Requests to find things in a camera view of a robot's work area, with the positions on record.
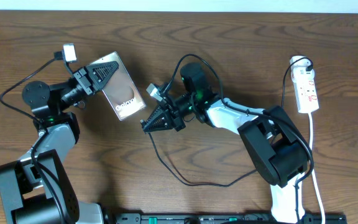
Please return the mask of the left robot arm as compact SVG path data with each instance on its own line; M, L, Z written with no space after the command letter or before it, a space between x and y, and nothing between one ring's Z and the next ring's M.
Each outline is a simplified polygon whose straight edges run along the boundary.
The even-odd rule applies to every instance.
M78 201L62 162L79 140L76 115L68 111L101 91L119 70L117 61L88 65L66 82L28 82L22 99L38 132L19 159L0 166L0 196L7 223L113 223L98 203Z

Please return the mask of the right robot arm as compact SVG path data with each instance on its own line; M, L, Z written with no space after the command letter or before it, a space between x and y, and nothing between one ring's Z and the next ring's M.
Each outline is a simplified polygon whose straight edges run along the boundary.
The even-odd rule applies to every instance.
M149 118L141 122L145 133L185 128L185 116L193 114L200 123L223 128L240 136L256 171L270 184L271 213L278 222L300 223L301 183L314 168L311 149L280 106L249 108L213 91L198 63L180 70L186 92L169 94L171 84L150 84L147 93L157 101Z

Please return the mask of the white power strip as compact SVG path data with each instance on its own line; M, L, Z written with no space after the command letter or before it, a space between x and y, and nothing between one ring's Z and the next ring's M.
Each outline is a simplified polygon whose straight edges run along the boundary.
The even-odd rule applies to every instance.
M296 55L290 59L290 65L298 112L308 114L318 110L319 103L312 61L304 56Z

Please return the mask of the Samsung Galaxy smartphone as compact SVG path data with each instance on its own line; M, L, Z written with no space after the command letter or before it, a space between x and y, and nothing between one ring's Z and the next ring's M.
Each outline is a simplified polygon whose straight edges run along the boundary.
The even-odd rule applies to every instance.
M103 93L119 120L123 121L144 109L146 105L117 52L105 55L91 64L97 65L106 62L117 62L118 70L114 72L103 88Z

